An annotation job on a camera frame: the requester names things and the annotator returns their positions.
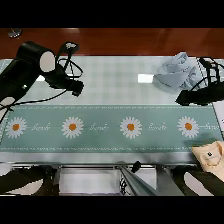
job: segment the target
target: daisy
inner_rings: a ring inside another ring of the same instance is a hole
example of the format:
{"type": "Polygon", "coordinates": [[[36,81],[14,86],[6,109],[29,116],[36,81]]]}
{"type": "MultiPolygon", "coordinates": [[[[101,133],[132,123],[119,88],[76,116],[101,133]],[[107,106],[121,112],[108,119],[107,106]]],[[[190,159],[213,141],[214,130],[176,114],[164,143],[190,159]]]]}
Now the daisy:
{"type": "Polygon", "coordinates": [[[141,134],[141,126],[142,125],[138,119],[135,119],[134,117],[126,117],[126,119],[123,119],[121,122],[120,131],[123,131],[123,135],[126,135],[126,138],[132,139],[141,134]]]}
{"type": "Polygon", "coordinates": [[[69,117],[65,122],[63,122],[63,135],[65,135],[66,138],[75,138],[76,136],[82,134],[81,131],[83,130],[83,126],[83,121],[78,117],[69,117]]]}
{"type": "Polygon", "coordinates": [[[182,131],[182,135],[185,135],[185,137],[194,138],[199,133],[199,127],[194,118],[182,117],[179,119],[177,127],[179,131],[182,131]]]}
{"type": "Polygon", "coordinates": [[[8,138],[17,138],[26,130],[26,121],[21,117],[15,117],[6,126],[6,135],[8,138]]]}

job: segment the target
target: crumpled cloth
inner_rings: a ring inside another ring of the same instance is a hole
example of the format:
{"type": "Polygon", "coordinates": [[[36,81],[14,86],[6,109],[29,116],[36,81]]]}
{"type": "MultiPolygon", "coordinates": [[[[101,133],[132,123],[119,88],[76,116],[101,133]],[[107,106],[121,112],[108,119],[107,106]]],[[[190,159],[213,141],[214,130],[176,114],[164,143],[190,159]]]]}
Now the crumpled cloth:
{"type": "Polygon", "coordinates": [[[186,52],[170,57],[158,69],[155,78],[174,89],[181,87],[190,90],[201,80],[196,75],[196,67],[191,66],[186,52]]]}

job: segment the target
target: beige cloth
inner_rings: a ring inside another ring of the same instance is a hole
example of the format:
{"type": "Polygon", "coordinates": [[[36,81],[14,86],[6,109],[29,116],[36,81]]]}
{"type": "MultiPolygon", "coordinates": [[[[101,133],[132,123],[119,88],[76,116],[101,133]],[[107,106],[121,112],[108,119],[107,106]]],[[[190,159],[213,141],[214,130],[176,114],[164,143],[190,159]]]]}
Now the beige cloth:
{"type": "Polygon", "coordinates": [[[192,151],[206,172],[211,172],[224,182],[224,142],[192,147],[192,151]]]}

